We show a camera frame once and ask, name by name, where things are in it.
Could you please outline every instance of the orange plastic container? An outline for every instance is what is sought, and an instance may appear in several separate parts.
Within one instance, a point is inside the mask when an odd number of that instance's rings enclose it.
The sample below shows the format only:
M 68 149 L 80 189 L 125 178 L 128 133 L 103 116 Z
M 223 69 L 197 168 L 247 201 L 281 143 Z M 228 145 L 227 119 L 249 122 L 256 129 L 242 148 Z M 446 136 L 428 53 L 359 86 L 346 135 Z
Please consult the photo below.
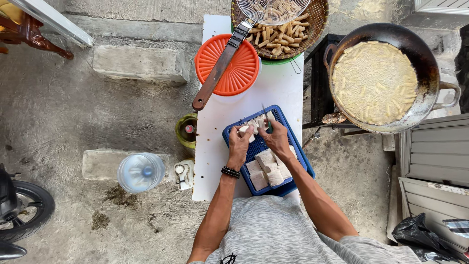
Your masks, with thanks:
M 220 34 L 210 38 L 200 47 L 194 58 L 200 83 L 204 84 L 230 37 L 231 34 Z M 246 91 L 256 81 L 259 74 L 259 64 L 256 50 L 248 41 L 244 40 L 213 93 L 221 96 L 233 96 Z

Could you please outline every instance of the wok handle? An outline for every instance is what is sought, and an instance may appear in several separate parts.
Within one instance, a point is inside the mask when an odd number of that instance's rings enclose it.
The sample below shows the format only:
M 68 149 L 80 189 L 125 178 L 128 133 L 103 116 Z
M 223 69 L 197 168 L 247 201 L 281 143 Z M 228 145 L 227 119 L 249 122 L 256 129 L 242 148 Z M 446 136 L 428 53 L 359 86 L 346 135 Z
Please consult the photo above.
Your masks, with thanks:
M 447 82 L 440 82 L 439 88 L 440 88 L 440 90 L 453 89 L 456 93 L 454 94 L 454 99 L 451 103 L 435 104 L 433 106 L 432 110 L 437 110 L 437 109 L 447 108 L 447 107 L 453 107 L 459 102 L 459 98 L 461 97 L 461 88 L 459 88 L 459 86 L 454 85 L 454 84 L 450 84 L 450 83 L 447 83 Z
M 331 74 L 331 69 L 329 68 L 329 62 L 327 61 L 327 55 L 329 54 L 330 50 L 332 50 L 332 54 L 334 54 L 337 51 L 337 46 L 335 44 L 331 43 L 331 44 L 327 45 L 327 48 L 325 48 L 325 51 L 324 51 L 323 61 L 324 61 L 324 66 L 327 69 L 327 74 L 328 75 Z

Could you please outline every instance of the plastic water bottle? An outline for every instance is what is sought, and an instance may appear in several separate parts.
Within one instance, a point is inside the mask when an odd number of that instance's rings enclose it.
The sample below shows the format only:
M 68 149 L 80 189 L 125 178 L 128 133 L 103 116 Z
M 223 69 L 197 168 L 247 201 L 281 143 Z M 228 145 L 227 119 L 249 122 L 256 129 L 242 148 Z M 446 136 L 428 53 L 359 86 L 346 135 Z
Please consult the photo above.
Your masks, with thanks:
M 140 193 L 153 189 L 165 175 L 165 165 L 153 153 L 138 153 L 127 156 L 119 164 L 117 181 L 129 193 Z

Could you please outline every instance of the person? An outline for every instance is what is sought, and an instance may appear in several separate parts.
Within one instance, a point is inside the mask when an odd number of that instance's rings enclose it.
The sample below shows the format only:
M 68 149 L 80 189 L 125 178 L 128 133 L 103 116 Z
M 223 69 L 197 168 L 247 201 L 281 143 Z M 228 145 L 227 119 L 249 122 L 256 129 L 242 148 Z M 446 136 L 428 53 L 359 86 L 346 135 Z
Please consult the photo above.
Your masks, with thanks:
M 287 129 L 270 120 L 273 132 L 258 129 L 267 146 L 287 166 L 315 228 L 293 198 L 261 195 L 233 200 L 237 178 L 222 174 L 196 233 L 188 264 L 325 263 L 419 264 L 409 247 L 393 247 L 358 236 L 345 214 L 290 151 Z M 246 161 L 251 126 L 243 137 L 229 135 L 227 167 Z

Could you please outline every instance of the blue plastic basket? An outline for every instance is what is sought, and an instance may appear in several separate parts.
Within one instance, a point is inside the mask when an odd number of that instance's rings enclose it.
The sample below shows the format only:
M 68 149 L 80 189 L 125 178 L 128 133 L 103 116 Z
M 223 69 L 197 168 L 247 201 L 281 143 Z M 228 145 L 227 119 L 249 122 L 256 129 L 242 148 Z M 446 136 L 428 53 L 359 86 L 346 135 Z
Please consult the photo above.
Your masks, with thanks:
M 275 120 L 279 121 L 282 125 L 287 127 L 287 136 L 288 136 L 288 143 L 292 145 L 295 148 L 296 155 L 298 156 L 298 161 L 301 163 L 303 168 L 313 177 L 315 177 L 313 168 L 311 167 L 308 159 L 306 158 L 306 155 L 304 154 L 301 145 L 299 144 L 298 140 L 296 139 L 295 135 L 291 131 L 290 125 L 288 124 L 285 116 L 282 113 L 282 110 L 278 105 L 272 105 L 269 106 L 265 109 L 266 112 L 272 111 L 273 116 L 275 117 Z M 264 111 L 259 111 L 243 120 L 240 120 L 234 124 L 231 124 L 227 126 L 223 130 L 223 139 L 225 140 L 226 144 L 228 145 L 228 136 L 231 131 L 231 127 L 234 125 L 242 125 L 245 122 L 254 119 L 261 114 L 263 114 Z M 258 153 L 268 149 L 268 146 L 265 144 L 264 139 L 260 135 L 255 135 L 255 140 L 251 143 L 249 143 L 248 151 L 246 154 L 246 163 L 251 162 L 255 160 L 254 156 L 257 155 Z M 291 191 L 296 189 L 296 184 L 293 181 L 293 178 L 288 178 L 283 181 L 280 185 L 277 186 L 270 186 L 268 185 L 267 187 L 256 191 L 254 186 L 252 185 L 252 182 L 250 180 L 250 174 L 248 169 L 246 168 L 246 165 L 243 165 L 241 168 L 241 174 L 244 177 L 244 180 L 246 181 L 246 184 L 248 185 L 249 190 L 251 191 L 252 195 L 262 195 L 262 194 L 269 194 L 269 195 L 276 195 L 276 196 L 284 196 Z

